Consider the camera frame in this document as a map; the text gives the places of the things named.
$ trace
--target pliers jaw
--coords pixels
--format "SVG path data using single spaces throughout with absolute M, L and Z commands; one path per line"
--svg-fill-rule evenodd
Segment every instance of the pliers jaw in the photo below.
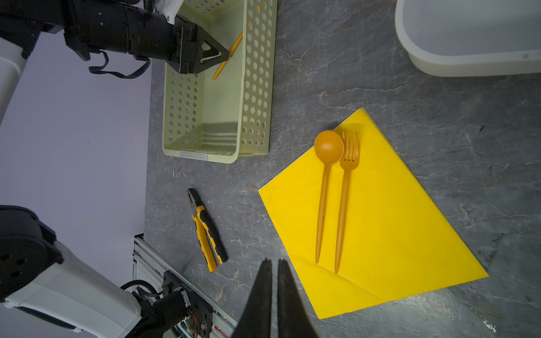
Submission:
M 197 208 L 202 206 L 201 199 L 199 195 L 195 192 L 195 189 L 188 189 L 188 200 L 190 201 L 190 207 L 192 208 L 192 213 L 197 215 Z

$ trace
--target gray marble countertop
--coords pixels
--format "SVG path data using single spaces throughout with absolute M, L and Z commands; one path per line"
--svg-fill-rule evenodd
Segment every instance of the gray marble countertop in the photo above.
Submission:
M 394 1 L 281 1 L 270 151 L 231 165 L 163 154 L 164 63 L 153 61 L 145 239 L 240 318 L 261 261 L 272 259 L 276 276 L 287 257 L 258 189 L 320 131 L 364 107 L 490 278 L 326 320 L 298 282 L 320 337 L 538 337 L 541 74 L 422 73 L 397 39 L 394 10 Z M 229 253 L 212 274 L 195 237 L 189 187 Z

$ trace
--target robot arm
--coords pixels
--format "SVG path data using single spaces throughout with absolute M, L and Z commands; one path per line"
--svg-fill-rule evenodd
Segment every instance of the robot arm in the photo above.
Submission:
M 135 78 L 150 58 L 181 74 L 198 74 L 229 57 L 199 25 L 176 15 L 182 0 L 162 0 L 160 14 L 132 6 L 138 0 L 0 0 L 0 123 L 26 60 L 41 32 L 64 29 L 66 45 L 84 61 L 90 53 L 132 54 L 145 64 L 131 75 L 89 67 L 95 74 Z
M 0 302 L 99 338 L 162 337 L 188 316 L 182 290 L 153 304 L 80 261 L 25 208 L 0 206 Z

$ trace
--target wire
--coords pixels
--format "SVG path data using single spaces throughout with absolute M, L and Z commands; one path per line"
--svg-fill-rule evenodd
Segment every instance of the wire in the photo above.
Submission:
M 152 286 L 152 284 L 150 284 L 149 282 L 147 281 L 144 281 L 144 280 L 133 280 L 133 281 L 130 281 L 130 282 L 127 282 L 126 284 L 124 284 L 123 286 L 121 286 L 120 288 L 122 290 L 126 290 L 127 288 L 129 287 L 132 287 L 132 286 L 135 286 L 135 285 L 140 285 L 142 287 L 145 287 L 147 288 L 149 291 L 150 291 L 150 294 L 153 295 L 153 294 L 157 294 L 158 296 L 150 296 L 150 297 L 154 297 L 156 300 L 159 300 L 160 299 L 160 295 L 163 293 L 163 291 L 161 291 L 159 294 L 158 294 L 158 291 L 156 291 L 156 289 Z

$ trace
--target white plastic container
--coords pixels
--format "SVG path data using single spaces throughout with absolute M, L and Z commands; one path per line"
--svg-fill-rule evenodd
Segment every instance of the white plastic container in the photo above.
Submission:
M 398 0 L 395 27 L 431 75 L 541 72 L 541 0 Z

